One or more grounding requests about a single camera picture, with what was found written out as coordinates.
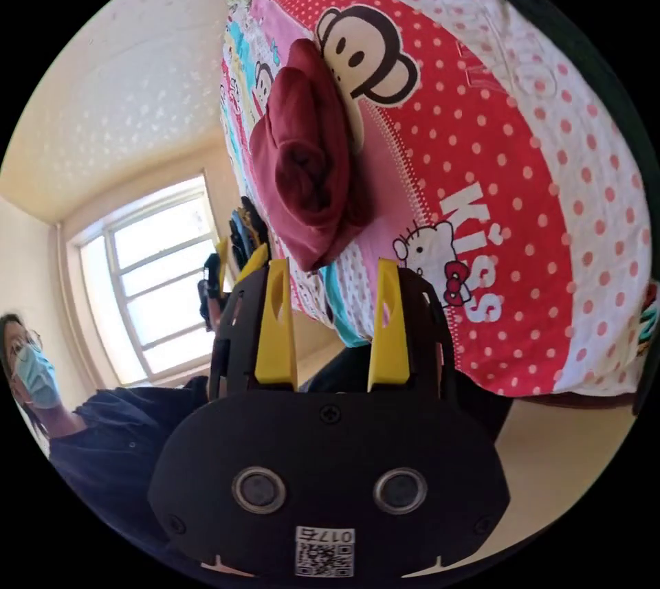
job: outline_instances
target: textured ceiling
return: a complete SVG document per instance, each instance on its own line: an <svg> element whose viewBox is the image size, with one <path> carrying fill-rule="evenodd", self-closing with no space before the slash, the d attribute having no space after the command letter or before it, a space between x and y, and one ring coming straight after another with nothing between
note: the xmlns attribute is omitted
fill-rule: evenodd
<svg viewBox="0 0 660 589"><path fill-rule="evenodd" d="M219 123L225 0L112 0L28 102L0 194L54 223Z"/></svg>

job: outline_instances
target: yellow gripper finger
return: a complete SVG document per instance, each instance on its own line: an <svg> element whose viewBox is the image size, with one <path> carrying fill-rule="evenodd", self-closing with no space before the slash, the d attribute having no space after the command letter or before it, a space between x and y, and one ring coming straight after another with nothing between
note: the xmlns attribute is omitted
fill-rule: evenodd
<svg viewBox="0 0 660 589"><path fill-rule="evenodd" d="M398 268L395 261L378 260L376 313L367 387L369 392L374 385L402 386L410 379Z"/></svg>
<svg viewBox="0 0 660 589"><path fill-rule="evenodd" d="M254 377L261 385L290 384L298 389L298 367L291 312L289 262L269 264Z"/></svg>

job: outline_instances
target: blue surgical mask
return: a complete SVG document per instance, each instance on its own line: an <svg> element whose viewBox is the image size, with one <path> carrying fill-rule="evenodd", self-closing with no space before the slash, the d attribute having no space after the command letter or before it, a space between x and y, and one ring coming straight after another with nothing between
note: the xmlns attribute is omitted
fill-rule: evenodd
<svg viewBox="0 0 660 589"><path fill-rule="evenodd" d="M16 375L21 379L35 408L60 405L55 369L35 346L26 344L16 355Z"/></svg>

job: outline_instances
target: red bow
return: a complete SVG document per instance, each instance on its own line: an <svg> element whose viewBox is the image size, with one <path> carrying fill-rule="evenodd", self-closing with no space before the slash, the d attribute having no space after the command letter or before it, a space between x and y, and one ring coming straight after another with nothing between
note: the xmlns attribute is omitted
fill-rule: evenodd
<svg viewBox="0 0 660 589"><path fill-rule="evenodd" d="M461 287L470 277L470 269L460 261L450 261L445 264L445 277L447 278L447 289L443 298L447 304L460 307L463 304Z"/></svg>

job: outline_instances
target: red cloth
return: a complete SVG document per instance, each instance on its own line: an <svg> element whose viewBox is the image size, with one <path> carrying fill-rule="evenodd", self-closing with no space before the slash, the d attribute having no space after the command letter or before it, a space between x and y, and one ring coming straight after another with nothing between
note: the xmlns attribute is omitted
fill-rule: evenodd
<svg viewBox="0 0 660 589"><path fill-rule="evenodd" d="M250 137L256 188L275 233L304 271L332 263L371 222L344 105L309 39L291 44Z"/></svg>

